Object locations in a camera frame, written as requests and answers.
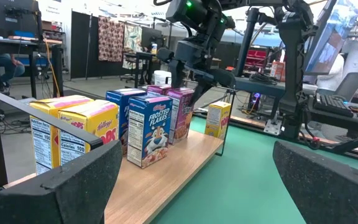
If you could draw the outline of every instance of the yellow cereal box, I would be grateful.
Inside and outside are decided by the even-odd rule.
[[[73,95],[34,101],[30,103],[30,106],[57,118],[58,110],[90,101],[93,100],[85,96]],[[35,168],[39,175],[60,165],[58,129],[33,116],[30,116],[30,123]]]
[[[205,134],[224,139],[227,124],[229,123],[229,113],[231,104],[222,101],[211,103],[208,108],[206,118]]]
[[[118,106],[115,103],[95,100],[60,110],[58,117],[63,122],[100,137],[104,144],[118,139]],[[60,163],[62,165],[90,150],[88,143],[60,130]]]

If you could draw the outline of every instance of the computer monitor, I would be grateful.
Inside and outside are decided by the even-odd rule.
[[[16,15],[8,9],[15,9]],[[0,0],[0,36],[13,35],[14,31],[31,32],[38,36],[37,18],[31,14],[34,11],[39,12],[37,1]]]
[[[152,43],[157,44],[157,48],[163,47],[163,35],[160,30],[153,28],[143,27],[142,28],[142,47],[147,47],[151,50]]]
[[[327,75],[356,23],[356,0],[329,0],[316,25],[319,27],[305,60],[304,75]]]

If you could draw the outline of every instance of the kellogg's cereal box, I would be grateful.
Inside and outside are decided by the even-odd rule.
[[[147,86],[147,96],[166,95],[172,87],[169,84]]]
[[[167,156],[171,112],[167,96],[129,99],[128,161],[144,168]]]
[[[58,110],[81,105],[93,101],[85,96],[65,96],[34,101],[30,103],[35,109],[58,117]],[[30,116],[31,135],[34,145],[36,174],[42,174],[50,169],[60,166],[59,129]]]
[[[191,117],[193,116],[193,106],[190,106],[193,93],[194,90],[189,88],[168,90],[167,96],[170,96],[173,100],[171,127],[169,131],[170,144],[176,144],[182,139],[187,138]]]
[[[58,112],[59,119],[100,137],[103,144],[118,139],[118,106],[106,100],[66,108]],[[60,130],[61,164],[87,152],[91,146],[83,140]]]
[[[206,118],[205,134],[224,139],[227,124],[229,123],[229,113],[231,104],[222,101],[211,103],[208,108]]]
[[[125,88],[121,90],[107,91],[106,100],[118,105],[119,124],[118,133],[122,144],[122,153],[127,153],[128,148],[128,115],[129,98],[133,96],[144,96],[146,91],[136,88]]]

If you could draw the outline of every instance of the green table surface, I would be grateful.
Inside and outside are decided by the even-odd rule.
[[[203,133],[205,119],[193,118],[190,128]],[[275,141],[230,126],[224,155],[214,156],[152,223],[305,223],[276,170]],[[355,159],[315,152],[358,169]]]

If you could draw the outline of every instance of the patterned fabric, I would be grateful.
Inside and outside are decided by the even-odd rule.
[[[124,24],[99,16],[99,60],[121,62]]]
[[[139,26],[125,25],[125,34],[124,34],[124,48],[129,51],[131,49],[133,52],[141,52],[141,42],[142,42],[142,28]],[[129,63],[124,56],[124,61],[122,67],[126,69],[135,69],[135,63]],[[139,68],[142,68],[142,62],[139,63]]]

